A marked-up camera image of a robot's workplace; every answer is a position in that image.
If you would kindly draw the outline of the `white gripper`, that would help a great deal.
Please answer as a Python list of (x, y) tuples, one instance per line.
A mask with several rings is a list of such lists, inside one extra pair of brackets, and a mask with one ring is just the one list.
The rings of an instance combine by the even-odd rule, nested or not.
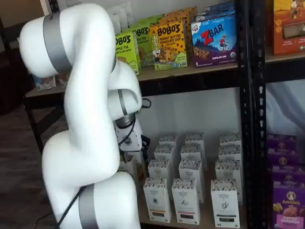
[[(119, 128), (115, 125), (115, 133), (121, 151), (136, 152), (141, 150), (143, 157), (148, 156), (151, 139), (142, 135), (142, 128), (138, 119), (135, 119), (133, 124), (126, 128)], [(120, 161), (127, 162), (124, 153), (120, 153)]]

